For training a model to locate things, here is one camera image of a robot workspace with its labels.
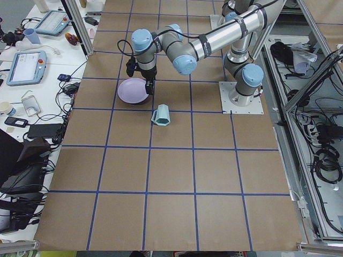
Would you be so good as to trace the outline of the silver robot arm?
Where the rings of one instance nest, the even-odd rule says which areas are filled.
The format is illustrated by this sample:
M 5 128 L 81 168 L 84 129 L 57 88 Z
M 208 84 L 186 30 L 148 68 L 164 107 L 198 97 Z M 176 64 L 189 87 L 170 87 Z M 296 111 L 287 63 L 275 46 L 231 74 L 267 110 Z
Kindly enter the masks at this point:
M 246 107 L 264 78 L 262 68 L 248 60 L 249 36 L 269 28 L 283 6 L 283 1 L 236 1 L 234 12 L 226 7 L 222 9 L 226 19 L 222 25 L 188 43 L 182 42 L 184 36 L 177 24 L 155 32 L 138 29 L 131 36 L 132 54 L 126 63 L 126 73 L 132 77 L 134 72 L 140 72 L 146 80 L 146 93 L 152 95 L 157 74 L 155 54 L 164 51 L 179 74 L 190 75 L 198 61 L 230 46 L 223 58 L 225 69 L 236 80 L 235 88 L 229 92 L 229 100 L 236 106 Z
M 227 23 L 228 21 L 234 19 L 240 14 L 238 7 L 239 7 L 239 1 L 224 0 L 224 3 L 222 5 L 222 13 L 221 13 L 221 15 L 224 18 L 224 23 Z

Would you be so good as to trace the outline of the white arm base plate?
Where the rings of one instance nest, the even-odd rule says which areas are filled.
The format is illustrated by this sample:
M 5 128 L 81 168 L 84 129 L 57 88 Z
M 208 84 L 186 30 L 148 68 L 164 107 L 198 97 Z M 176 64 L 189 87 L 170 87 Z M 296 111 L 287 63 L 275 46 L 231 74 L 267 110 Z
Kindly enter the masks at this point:
M 263 106 L 258 89 L 251 96 L 242 96 L 236 91 L 236 82 L 219 82 L 223 114 L 263 115 Z
M 226 22 L 227 22 L 226 18 L 223 17 L 222 15 L 211 14 L 210 15 L 211 32 L 221 29 Z

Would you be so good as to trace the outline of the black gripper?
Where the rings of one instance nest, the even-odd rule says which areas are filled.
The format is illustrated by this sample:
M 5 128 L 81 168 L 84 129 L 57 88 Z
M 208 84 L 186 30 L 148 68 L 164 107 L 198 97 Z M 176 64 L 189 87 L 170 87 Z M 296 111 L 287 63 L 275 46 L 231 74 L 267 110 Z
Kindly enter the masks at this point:
M 146 79 L 145 90 L 147 94 L 154 95 L 154 80 L 157 74 L 156 67 L 149 70 L 139 68 L 142 76 Z

